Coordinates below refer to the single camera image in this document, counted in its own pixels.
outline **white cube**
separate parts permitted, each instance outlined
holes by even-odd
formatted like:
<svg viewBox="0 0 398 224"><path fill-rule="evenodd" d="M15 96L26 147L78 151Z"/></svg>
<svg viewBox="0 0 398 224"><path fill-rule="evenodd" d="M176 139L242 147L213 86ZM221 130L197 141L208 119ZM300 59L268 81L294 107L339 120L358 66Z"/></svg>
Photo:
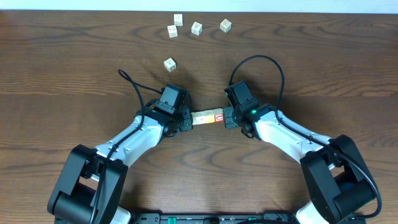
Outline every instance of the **white cube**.
<svg viewBox="0 0 398 224"><path fill-rule="evenodd" d="M232 22L228 21L227 19L224 19L221 24L220 24L220 29L224 32L228 32L231 29Z"/></svg>
<svg viewBox="0 0 398 224"><path fill-rule="evenodd" d="M169 36L170 36L170 38L172 38L172 37L178 37L178 34L177 34L177 27L176 27L175 25L168 26L168 27L167 27L167 30L169 31Z"/></svg>
<svg viewBox="0 0 398 224"><path fill-rule="evenodd" d="M174 14L174 25L182 26L182 14Z"/></svg>
<svg viewBox="0 0 398 224"><path fill-rule="evenodd" d="M177 65L172 58L169 58L164 62L164 67L167 69L167 71L171 72L177 67Z"/></svg>
<svg viewBox="0 0 398 224"><path fill-rule="evenodd" d="M192 25L192 34L199 35L201 33L202 25L199 22L194 22Z"/></svg>

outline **wood grain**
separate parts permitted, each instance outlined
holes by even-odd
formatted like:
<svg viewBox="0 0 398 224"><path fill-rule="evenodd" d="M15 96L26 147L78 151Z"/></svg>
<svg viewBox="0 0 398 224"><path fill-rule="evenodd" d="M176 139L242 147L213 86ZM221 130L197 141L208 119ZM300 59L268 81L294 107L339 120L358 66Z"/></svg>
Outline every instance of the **wood grain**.
<svg viewBox="0 0 398 224"><path fill-rule="evenodd" d="M134 119L139 101L117 74L191 91L194 110L228 105L233 68L255 54L285 72L282 111L332 137L352 137L384 199L368 223L398 219L398 17L344 14L3 11L0 14L0 223L52 223L47 200L70 150L95 146ZM232 29L223 33L228 18ZM200 36L190 33L194 21ZM177 69L163 61L173 57ZM280 77L268 61L242 66L262 102ZM145 100L154 93L142 90ZM195 126L129 170L121 205L162 212L291 210L308 201L300 166L281 150L222 124ZM361 211L372 212L372 202Z"/></svg>

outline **white backdrop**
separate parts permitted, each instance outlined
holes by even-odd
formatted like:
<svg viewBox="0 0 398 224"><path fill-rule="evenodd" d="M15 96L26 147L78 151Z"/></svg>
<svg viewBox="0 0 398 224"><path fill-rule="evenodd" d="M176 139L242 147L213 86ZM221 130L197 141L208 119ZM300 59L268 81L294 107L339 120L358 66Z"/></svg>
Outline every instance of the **white backdrop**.
<svg viewBox="0 0 398 224"><path fill-rule="evenodd" d="M398 0L0 0L0 9L397 14Z"/></svg>

